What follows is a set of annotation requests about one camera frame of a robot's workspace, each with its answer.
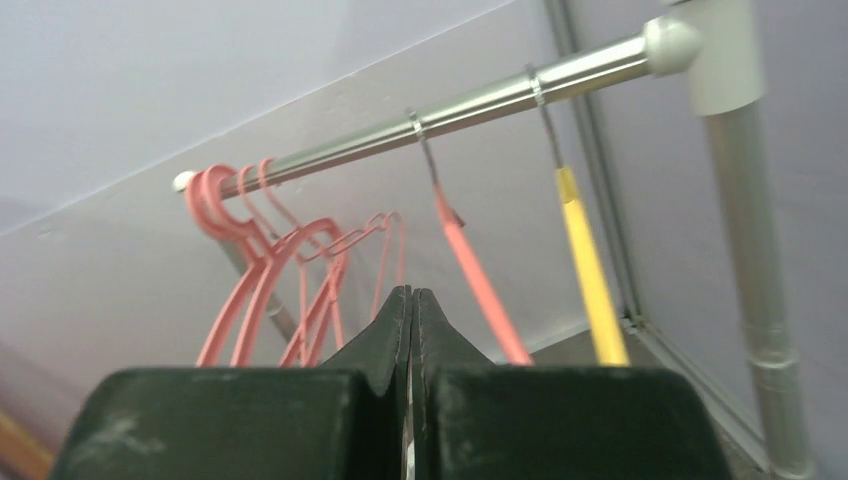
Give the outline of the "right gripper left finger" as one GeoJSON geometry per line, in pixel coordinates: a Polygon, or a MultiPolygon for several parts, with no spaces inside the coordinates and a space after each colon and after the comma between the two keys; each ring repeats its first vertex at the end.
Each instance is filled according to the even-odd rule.
{"type": "Polygon", "coordinates": [[[53,479],[401,479],[412,290],[316,367],[134,368],[85,401],[53,479]]]}

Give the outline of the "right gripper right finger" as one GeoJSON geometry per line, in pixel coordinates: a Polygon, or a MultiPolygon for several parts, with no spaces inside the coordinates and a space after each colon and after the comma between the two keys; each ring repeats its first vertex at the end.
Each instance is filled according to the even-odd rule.
{"type": "Polygon", "coordinates": [[[420,479],[728,479],[707,410],[659,368],[497,365],[414,291],[420,479]]]}

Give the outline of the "yellow wire hanger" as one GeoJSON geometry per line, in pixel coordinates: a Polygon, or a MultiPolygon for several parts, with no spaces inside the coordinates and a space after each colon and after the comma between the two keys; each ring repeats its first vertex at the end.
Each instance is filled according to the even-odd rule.
{"type": "Polygon", "coordinates": [[[631,361],[584,202],[573,171],[560,149],[541,79],[531,64],[525,66],[525,72],[551,149],[562,217],[597,362],[626,367],[631,361]]]}

